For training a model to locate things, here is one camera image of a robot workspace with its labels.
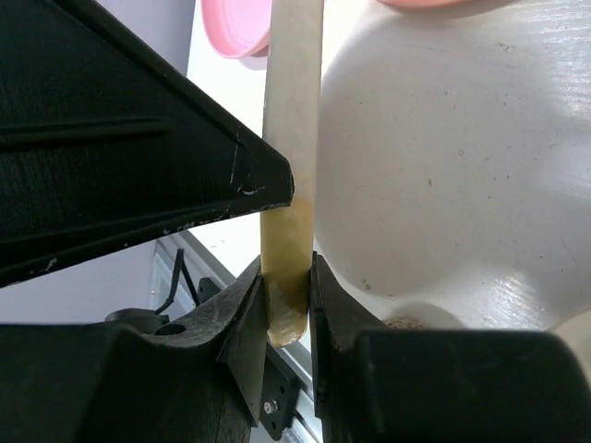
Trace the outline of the small speckled ceramic cup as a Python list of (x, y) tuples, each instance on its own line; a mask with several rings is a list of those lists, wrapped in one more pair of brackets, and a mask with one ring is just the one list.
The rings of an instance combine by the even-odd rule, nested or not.
[(391, 329), (426, 329), (427, 327), (418, 319), (412, 317), (394, 317), (385, 321)]

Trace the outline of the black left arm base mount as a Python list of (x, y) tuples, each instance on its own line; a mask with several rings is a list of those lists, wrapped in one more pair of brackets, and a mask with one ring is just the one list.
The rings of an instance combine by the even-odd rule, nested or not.
[(115, 346), (112, 417), (118, 442), (246, 442), (253, 428), (292, 422), (298, 377), (267, 341), (260, 263), (177, 319), (128, 308), (107, 325), (128, 329)]

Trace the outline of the cream and yellow plate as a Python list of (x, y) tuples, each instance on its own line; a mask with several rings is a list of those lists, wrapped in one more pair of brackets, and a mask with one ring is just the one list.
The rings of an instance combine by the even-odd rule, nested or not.
[(271, 9), (262, 135), (289, 162), (288, 206), (260, 215), (260, 261), (268, 339), (306, 332), (312, 267), (324, 4), (275, 1)]

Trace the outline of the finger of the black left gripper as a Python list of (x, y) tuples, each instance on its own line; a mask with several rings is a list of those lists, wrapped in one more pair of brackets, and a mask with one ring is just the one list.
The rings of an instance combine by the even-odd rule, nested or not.
[(287, 206), (289, 172), (99, 3), (2, 3), (3, 286)]

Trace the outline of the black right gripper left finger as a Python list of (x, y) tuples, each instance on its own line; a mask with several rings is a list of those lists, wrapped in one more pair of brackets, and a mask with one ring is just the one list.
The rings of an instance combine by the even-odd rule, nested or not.
[(4, 325), (5, 442), (246, 442), (266, 347), (260, 263), (152, 334), (122, 322)]

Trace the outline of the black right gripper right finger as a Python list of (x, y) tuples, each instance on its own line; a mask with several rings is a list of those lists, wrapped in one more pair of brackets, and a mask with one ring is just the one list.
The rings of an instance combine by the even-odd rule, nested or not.
[(310, 271), (315, 413), (327, 442), (586, 442), (590, 389), (547, 332), (392, 329)]

